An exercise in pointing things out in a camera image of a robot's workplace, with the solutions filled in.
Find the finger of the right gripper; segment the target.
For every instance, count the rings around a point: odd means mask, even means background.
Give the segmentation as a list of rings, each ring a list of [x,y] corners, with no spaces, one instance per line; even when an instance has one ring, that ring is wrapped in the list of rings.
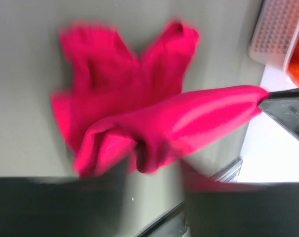
[[[271,92],[259,108],[299,141],[299,88]]]

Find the crimson red t-shirt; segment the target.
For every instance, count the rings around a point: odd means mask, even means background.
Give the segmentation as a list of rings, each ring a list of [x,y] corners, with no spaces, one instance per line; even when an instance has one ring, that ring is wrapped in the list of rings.
[[[183,92],[200,35],[171,21],[136,56],[114,27],[74,23],[59,32],[74,70],[72,87],[51,94],[57,125],[81,178],[123,159],[152,174],[196,153],[260,114],[269,93],[254,85]]]

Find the white plastic basket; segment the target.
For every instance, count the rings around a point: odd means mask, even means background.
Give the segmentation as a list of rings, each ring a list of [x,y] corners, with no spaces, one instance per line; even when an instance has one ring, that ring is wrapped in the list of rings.
[[[299,38],[299,0],[265,0],[248,54],[263,65],[287,71]]]

